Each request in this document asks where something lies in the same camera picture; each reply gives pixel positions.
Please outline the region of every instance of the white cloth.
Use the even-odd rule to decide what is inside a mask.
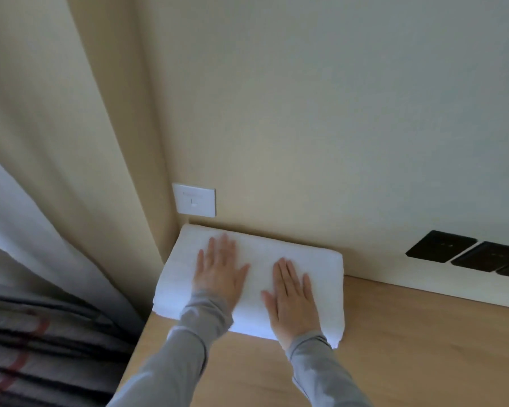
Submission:
[[[31,197],[0,165],[0,249],[41,278],[85,300],[125,330],[143,321],[83,254],[62,239]]]
[[[222,233],[214,228],[183,226],[158,280],[153,299],[156,314],[179,319],[181,310],[190,299],[198,250],[206,250],[210,237],[218,237]],[[299,277],[309,273],[322,332],[332,348],[337,348],[345,330],[341,254],[254,235],[227,234],[237,242],[238,266],[251,264],[241,300],[233,313],[234,325],[230,331],[276,340],[260,292],[273,290],[273,264],[280,257],[285,257],[292,260]]]

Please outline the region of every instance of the long sleeve shirt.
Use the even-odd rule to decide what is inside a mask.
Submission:
[[[211,344],[232,323],[222,298],[204,291],[193,294],[160,351],[125,383],[108,407],[188,407]],[[321,332],[297,337],[286,355],[294,369],[293,382],[313,407],[372,407]]]

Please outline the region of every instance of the folded fabric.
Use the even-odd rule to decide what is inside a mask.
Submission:
[[[190,298],[198,250],[205,250],[210,237],[218,237],[222,233],[221,230],[203,226],[183,226],[158,280],[153,299],[153,311],[156,314],[176,320],[179,318]],[[299,277],[309,273],[322,332],[330,345],[337,348],[345,330],[341,254],[325,248],[254,235],[235,232],[227,234],[237,242],[238,266],[251,264],[241,300],[233,313],[234,325],[230,330],[276,340],[268,314],[260,300],[260,292],[273,291],[273,264],[280,257],[285,257],[294,263]]]

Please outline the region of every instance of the wooden surface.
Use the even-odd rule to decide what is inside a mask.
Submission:
[[[342,364],[377,407],[509,407],[509,308],[345,278]],[[152,314],[123,382],[175,321]],[[279,344],[227,333],[193,407],[309,406]]]

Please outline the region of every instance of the plaid fabric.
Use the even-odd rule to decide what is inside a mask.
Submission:
[[[0,406],[105,406],[135,337],[98,311],[0,296]]]

